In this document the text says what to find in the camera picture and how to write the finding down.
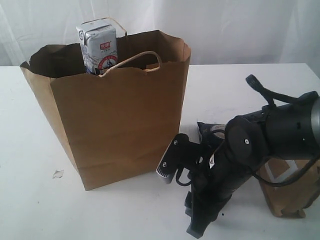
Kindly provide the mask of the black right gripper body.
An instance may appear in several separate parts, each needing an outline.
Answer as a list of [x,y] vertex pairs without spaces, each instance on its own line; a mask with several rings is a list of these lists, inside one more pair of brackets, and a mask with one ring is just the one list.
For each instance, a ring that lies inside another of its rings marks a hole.
[[251,177],[247,166],[238,163],[223,142],[201,163],[201,173],[192,176],[191,191],[185,199],[185,213],[191,225],[215,221],[235,190]]

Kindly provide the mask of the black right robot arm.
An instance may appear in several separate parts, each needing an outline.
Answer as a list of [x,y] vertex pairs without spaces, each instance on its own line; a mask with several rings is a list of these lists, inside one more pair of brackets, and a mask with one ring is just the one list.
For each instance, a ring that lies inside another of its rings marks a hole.
[[183,140],[180,158],[190,171],[191,186],[185,200],[191,218],[187,232],[200,238],[234,191],[270,158],[319,158],[320,98],[312,91],[276,106],[270,97],[262,110],[230,120],[217,148]]

